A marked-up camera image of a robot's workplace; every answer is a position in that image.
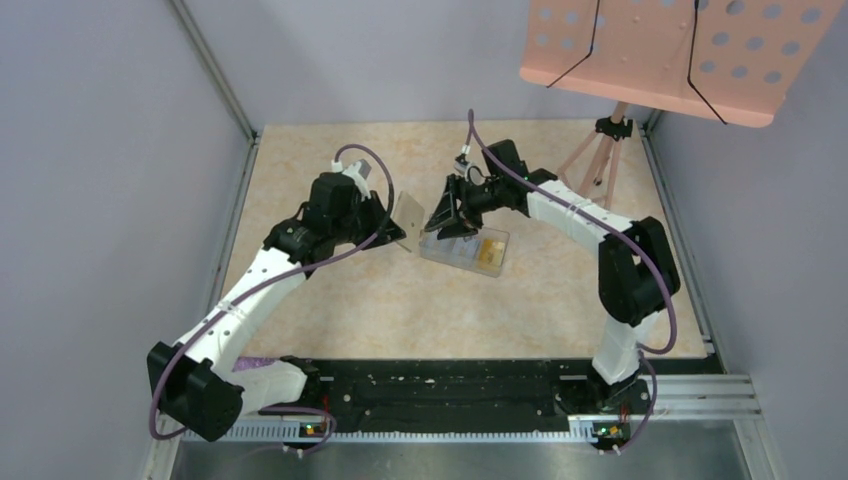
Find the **clear plastic card tray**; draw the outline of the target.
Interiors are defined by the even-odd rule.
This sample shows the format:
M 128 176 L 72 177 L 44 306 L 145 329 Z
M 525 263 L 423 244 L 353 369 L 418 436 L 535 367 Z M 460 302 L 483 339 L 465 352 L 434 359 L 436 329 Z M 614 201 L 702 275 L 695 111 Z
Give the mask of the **clear plastic card tray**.
M 443 265 L 497 278 L 501 275 L 510 240 L 505 231 L 483 228 L 477 234 L 439 240 L 437 233 L 423 233 L 420 256 Z

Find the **purple glitter microphone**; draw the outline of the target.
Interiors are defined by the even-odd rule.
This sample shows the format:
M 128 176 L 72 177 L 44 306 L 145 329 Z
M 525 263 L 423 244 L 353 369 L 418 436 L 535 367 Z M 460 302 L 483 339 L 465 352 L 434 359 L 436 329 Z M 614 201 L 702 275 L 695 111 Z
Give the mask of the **purple glitter microphone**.
M 241 372 L 271 366 L 278 362 L 278 358 L 265 357 L 239 357 L 233 367 L 234 372 Z

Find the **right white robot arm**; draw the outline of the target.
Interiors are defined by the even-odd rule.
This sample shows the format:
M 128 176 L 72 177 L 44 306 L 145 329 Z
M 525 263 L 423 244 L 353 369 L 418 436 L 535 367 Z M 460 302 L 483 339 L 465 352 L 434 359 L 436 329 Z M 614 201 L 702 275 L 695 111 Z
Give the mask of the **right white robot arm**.
M 676 344 L 672 297 L 681 279 L 663 224 L 652 216 L 633 220 L 614 214 L 554 173 L 529 170 L 511 139 L 485 146 L 482 153 L 488 175 L 473 182 L 474 165 L 459 155 L 424 231 L 440 240 L 470 237 L 482 230 L 484 214 L 510 209 L 557 228 L 592 254 L 607 320 L 587 374 L 586 397 L 594 409 L 614 411 L 636 383 L 644 353 L 664 355 Z M 645 342 L 661 313 L 669 317 L 669 340 L 650 349 Z

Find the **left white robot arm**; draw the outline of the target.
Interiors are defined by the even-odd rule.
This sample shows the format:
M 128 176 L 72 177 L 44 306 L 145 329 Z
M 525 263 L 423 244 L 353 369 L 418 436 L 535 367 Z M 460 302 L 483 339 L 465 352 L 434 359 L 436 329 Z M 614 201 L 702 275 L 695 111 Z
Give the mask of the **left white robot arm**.
M 321 388 L 305 361 L 283 357 L 238 371 L 241 352 L 283 299 L 338 260 L 337 246 L 361 251 L 406 236 L 360 175 L 320 174 L 309 198 L 271 229 L 247 271 L 210 313 L 174 344 L 159 342 L 150 350 L 153 411 L 214 442 L 241 416 L 264 407 L 314 410 Z

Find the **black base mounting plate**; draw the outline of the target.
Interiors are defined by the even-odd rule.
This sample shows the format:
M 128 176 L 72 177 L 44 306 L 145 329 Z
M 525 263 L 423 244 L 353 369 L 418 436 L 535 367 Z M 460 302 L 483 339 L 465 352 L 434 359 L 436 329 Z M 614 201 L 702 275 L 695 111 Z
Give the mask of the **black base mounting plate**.
M 578 414 L 646 412 L 651 380 L 602 403 L 586 359 L 307 360 L 298 407 L 330 413 L 338 433 L 566 432 Z

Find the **pink tripod stand legs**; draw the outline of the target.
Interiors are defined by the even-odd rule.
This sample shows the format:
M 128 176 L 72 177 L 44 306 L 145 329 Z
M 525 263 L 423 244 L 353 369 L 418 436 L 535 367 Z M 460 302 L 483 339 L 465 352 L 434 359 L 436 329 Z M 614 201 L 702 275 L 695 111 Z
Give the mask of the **pink tripod stand legs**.
M 594 142 L 595 138 L 600 137 L 601 140 L 586 169 L 583 180 L 577 188 L 572 187 L 572 190 L 581 197 L 588 198 L 591 187 L 605 185 L 605 192 L 600 197 L 596 197 L 594 202 L 607 210 L 611 207 L 615 192 L 623 141 L 633 134 L 633 120 L 626 116 L 629 106 L 629 103 L 619 101 L 610 116 L 596 120 L 594 129 L 574 148 L 556 170 L 559 179 L 569 185 L 566 176 L 567 170 Z

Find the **pink music stand desk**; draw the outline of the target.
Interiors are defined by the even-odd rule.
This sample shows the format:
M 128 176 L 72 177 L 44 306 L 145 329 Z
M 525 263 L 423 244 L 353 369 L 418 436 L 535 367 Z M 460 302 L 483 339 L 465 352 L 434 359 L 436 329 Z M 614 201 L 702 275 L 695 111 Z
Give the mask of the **pink music stand desk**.
M 533 1 L 519 74 L 546 88 L 762 128 L 843 6 Z

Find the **aluminium frame rail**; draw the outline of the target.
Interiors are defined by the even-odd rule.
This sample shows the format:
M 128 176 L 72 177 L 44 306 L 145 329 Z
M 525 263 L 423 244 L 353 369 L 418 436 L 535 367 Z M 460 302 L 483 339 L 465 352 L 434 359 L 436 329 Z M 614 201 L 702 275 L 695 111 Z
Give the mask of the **aluminium frame rail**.
M 152 449 L 146 479 L 784 479 L 788 472 L 742 375 L 663 375 L 655 411 L 623 452 L 603 452 L 608 416 L 561 431 L 336 433 L 299 456 L 296 426 L 239 422 L 208 443 L 188 434 Z

